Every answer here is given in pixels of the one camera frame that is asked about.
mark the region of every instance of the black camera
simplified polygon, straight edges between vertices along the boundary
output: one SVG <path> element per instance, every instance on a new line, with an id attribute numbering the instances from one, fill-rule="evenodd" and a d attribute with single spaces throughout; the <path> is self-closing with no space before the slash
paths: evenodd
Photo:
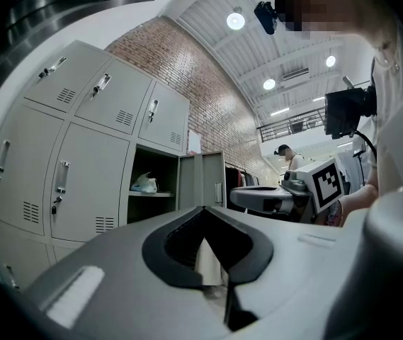
<path id="1" fill-rule="evenodd" d="M 376 88 L 355 88 L 326 94 L 326 135 L 339 139 L 356 132 L 361 116 L 370 117 L 377 111 Z"/>
<path id="2" fill-rule="evenodd" d="M 277 28 L 277 13 L 272 8 L 271 2 L 260 1 L 254 10 L 254 13 L 266 33 L 269 35 L 274 34 L 275 29 Z"/>

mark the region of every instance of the plastic bag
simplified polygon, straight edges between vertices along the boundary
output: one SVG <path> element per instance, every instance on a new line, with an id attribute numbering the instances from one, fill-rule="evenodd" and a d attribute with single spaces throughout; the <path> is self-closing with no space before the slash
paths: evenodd
<path id="1" fill-rule="evenodd" d="M 131 191 L 141 191 L 142 193 L 156 193 L 157 192 L 157 180 L 155 178 L 148 178 L 151 173 L 145 173 L 133 183 L 130 187 Z"/>

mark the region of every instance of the railing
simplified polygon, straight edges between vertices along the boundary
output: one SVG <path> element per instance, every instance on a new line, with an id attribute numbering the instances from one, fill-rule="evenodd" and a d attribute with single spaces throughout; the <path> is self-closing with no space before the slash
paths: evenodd
<path id="1" fill-rule="evenodd" d="M 261 141 L 278 139 L 323 126 L 325 124 L 325 113 L 325 108 L 309 110 L 301 115 L 288 117 L 284 120 L 258 127 L 258 130 L 261 131 Z"/>

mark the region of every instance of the red brick wall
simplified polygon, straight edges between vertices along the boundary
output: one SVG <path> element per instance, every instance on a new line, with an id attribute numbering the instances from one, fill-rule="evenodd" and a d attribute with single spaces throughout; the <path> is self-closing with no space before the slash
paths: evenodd
<path id="1" fill-rule="evenodd" d="M 223 150 L 225 161 L 265 183 L 278 180 L 262 159 L 254 115 L 215 59 L 168 18 L 155 18 L 106 50 L 160 79 L 190 100 L 188 127 L 202 135 L 203 152 Z"/>

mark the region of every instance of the ceiling light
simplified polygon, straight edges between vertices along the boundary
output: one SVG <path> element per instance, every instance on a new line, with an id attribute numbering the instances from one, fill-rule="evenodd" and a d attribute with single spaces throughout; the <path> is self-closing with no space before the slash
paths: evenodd
<path id="1" fill-rule="evenodd" d="M 352 142 L 348 142 L 346 144 L 339 144 L 337 147 L 343 147 L 343 146 L 347 146 L 347 145 L 350 145 L 350 144 L 352 144 Z"/>
<path id="2" fill-rule="evenodd" d="M 272 89 L 273 87 L 275 87 L 275 85 L 276 85 L 275 80 L 268 79 L 267 81 L 264 82 L 263 87 L 264 87 L 264 89 L 269 90 L 269 89 Z"/>
<path id="3" fill-rule="evenodd" d="M 335 62 L 336 62 L 336 58 L 333 55 L 328 57 L 326 60 L 326 64 L 328 67 L 333 67 L 335 65 Z"/>
<path id="4" fill-rule="evenodd" d="M 227 17 L 227 24 L 232 30 L 242 29 L 245 25 L 245 18 L 242 15 L 242 9 L 236 7 L 233 11 L 234 13 L 231 13 Z"/>
<path id="5" fill-rule="evenodd" d="M 279 113 L 283 113 L 283 112 L 286 112 L 286 111 L 288 111 L 288 110 L 289 110 L 289 107 L 287 107 L 287 108 L 285 108 L 285 109 L 283 109 L 283 110 L 278 110 L 277 112 L 271 113 L 271 116 L 275 116 L 275 115 L 277 115 L 277 114 L 279 114 Z"/>

